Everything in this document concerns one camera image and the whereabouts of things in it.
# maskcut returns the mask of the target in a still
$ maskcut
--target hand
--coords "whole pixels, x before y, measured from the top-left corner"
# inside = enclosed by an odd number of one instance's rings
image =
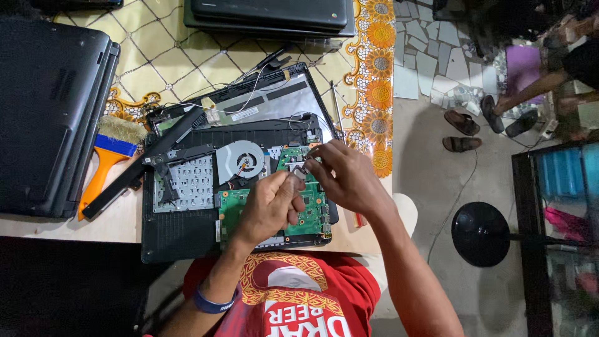
[[[396,207],[374,169],[369,157],[338,140],[314,147],[304,167],[312,173],[326,196],[339,206],[367,218]]]
[[[289,171],[277,171],[259,180],[247,196],[241,221],[233,241],[243,242],[252,250],[257,244],[298,222],[305,210],[300,191],[305,183]]]

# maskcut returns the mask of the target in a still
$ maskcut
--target brush bristles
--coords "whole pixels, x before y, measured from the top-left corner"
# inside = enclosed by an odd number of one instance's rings
[[[100,118],[98,133],[127,143],[137,144],[146,137],[148,131],[143,125],[106,115]]]

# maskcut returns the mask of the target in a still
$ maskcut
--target blue wristband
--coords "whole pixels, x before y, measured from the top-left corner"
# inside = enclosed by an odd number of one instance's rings
[[[193,295],[193,301],[195,302],[196,308],[201,312],[205,312],[206,314],[221,314],[233,305],[235,302],[235,296],[237,296],[237,289],[235,289],[235,293],[233,293],[233,298],[228,303],[218,304],[211,302],[202,295],[199,290],[199,285],[195,290],[195,294]]]

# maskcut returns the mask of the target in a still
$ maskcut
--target sandal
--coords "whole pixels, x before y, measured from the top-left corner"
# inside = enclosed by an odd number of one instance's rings
[[[472,117],[467,113],[458,113],[455,110],[447,110],[443,116],[448,123],[466,136],[474,136],[480,131],[480,126],[476,124],[476,122],[472,120]]]
[[[483,145],[483,141],[470,137],[445,137],[443,146],[450,152],[464,152],[474,150]]]
[[[493,96],[487,95],[480,101],[480,109],[483,111],[483,116],[489,122],[489,126],[495,133],[502,133],[504,130],[501,116],[493,113],[495,107],[495,100]]]
[[[534,124],[539,119],[537,109],[529,110],[520,116],[517,121],[510,124],[506,128],[506,134],[510,138],[514,138],[519,134],[525,133],[526,131],[533,128]]]

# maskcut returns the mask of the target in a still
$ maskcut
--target red t-shirt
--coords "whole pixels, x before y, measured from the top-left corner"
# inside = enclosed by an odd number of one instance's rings
[[[190,298],[216,260],[195,260],[185,275]],[[286,251],[250,255],[241,271],[235,303],[208,335],[370,336],[379,285],[342,253]]]

